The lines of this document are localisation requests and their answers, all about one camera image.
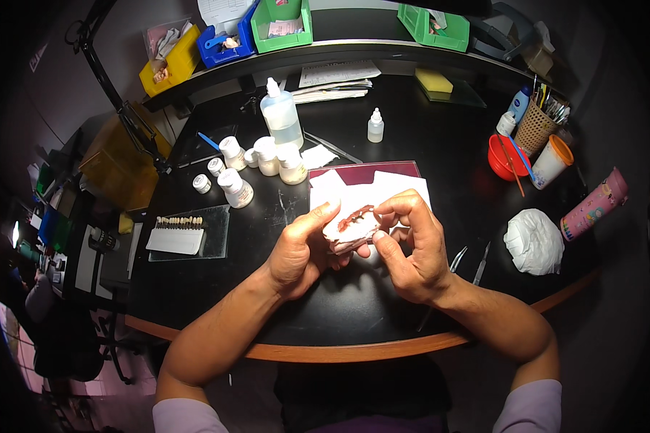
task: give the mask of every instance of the pink water bottle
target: pink water bottle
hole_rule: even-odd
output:
[[[561,232],[566,240],[573,240],[588,231],[607,213],[628,200],[628,185],[616,167],[580,202],[561,219]]]

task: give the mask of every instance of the yellow storage bin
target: yellow storage bin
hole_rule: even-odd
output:
[[[189,79],[200,61],[198,46],[199,29],[193,24],[191,29],[178,41],[173,50],[166,56],[166,69],[170,76],[157,84],[154,83],[154,72],[149,62],[140,71],[140,81],[147,95],[156,96],[162,91]]]

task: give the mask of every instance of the blue storage bin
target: blue storage bin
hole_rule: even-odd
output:
[[[220,51],[221,44],[226,40],[227,35],[215,38],[214,26],[209,26],[198,38],[199,55],[205,66],[211,68],[222,63],[231,62],[232,60],[248,57],[255,54],[255,43],[253,42],[253,30],[250,25],[250,19],[253,12],[258,7],[260,1],[256,1],[243,15],[238,22],[238,37],[240,46]]]

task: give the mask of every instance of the red bowl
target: red bowl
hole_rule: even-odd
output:
[[[528,169],[525,168],[525,164],[523,164],[523,161],[520,159],[520,155],[518,155],[517,150],[515,150],[513,143],[510,142],[510,139],[508,137],[504,136],[501,138],[503,140],[503,146],[505,146],[505,150],[508,151],[508,155],[510,155],[511,159],[513,160],[513,166],[515,167],[515,171],[518,176],[527,176],[529,174]],[[522,149],[520,149],[520,152],[523,154],[525,160],[528,162],[528,165],[531,168],[532,165],[529,163],[528,156]],[[501,141],[499,141],[496,134],[489,137],[489,165],[499,178],[507,181],[515,180],[515,176],[513,176],[513,170],[510,169],[510,164],[508,163],[508,160],[505,159],[505,153],[503,152],[503,149],[501,149]]]

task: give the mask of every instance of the wooden desk edge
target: wooden desk edge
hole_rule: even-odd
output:
[[[602,268],[597,267],[563,290],[533,303],[532,307],[537,312],[543,313],[590,285],[601,273]],[[152,322],[147,322],[146,320],[138,319],[130,315],[125,316],[125,324],[131,328],[169,341],[173,340],[180,332],[177,329],[153,324]],[[459,346],[468,341],[466,337],[459,333],[449,332],[409,340],[361,344],[357,346],[282,346],[278,344],[254,344],[248,349],[245,356],[246,358],[282,362],[363,362],[418,355],[420,353]]]

